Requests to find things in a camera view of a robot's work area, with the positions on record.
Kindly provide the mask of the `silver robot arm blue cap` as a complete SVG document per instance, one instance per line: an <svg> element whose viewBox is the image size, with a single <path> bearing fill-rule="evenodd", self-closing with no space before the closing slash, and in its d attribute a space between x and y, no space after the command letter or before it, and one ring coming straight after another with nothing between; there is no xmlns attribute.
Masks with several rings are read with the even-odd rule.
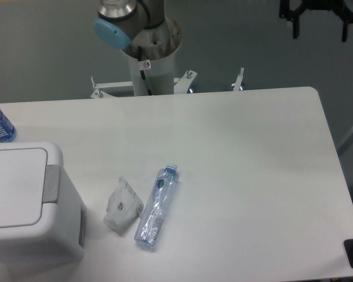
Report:
<svg viewBox="0 0 353 282"><path fill-rule="evenodd" d="M279 18L292 23L292 37L299 37L299 17L306 11L332 11L342 21L341 41L346 42L353 24L353 10L346 1L300 1L291 9L290 1L279 2ZM143 31L155 29L165 21L164 1L99 1L96 34L114 49L127 48Z"/></svg>

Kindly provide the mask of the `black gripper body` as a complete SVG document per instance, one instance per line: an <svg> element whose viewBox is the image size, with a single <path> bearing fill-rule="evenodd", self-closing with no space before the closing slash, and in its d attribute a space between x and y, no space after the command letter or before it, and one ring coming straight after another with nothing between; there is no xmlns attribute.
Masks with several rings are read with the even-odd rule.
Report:
<svg viewBox="0 0 353 282"><path fill-rule="evenodd" d="M309 11L331 11L343 22L353 22L353 8L349 7L348 1L292 1L279 2L279 17L292 21L298 18L306 10Z"/></svg>

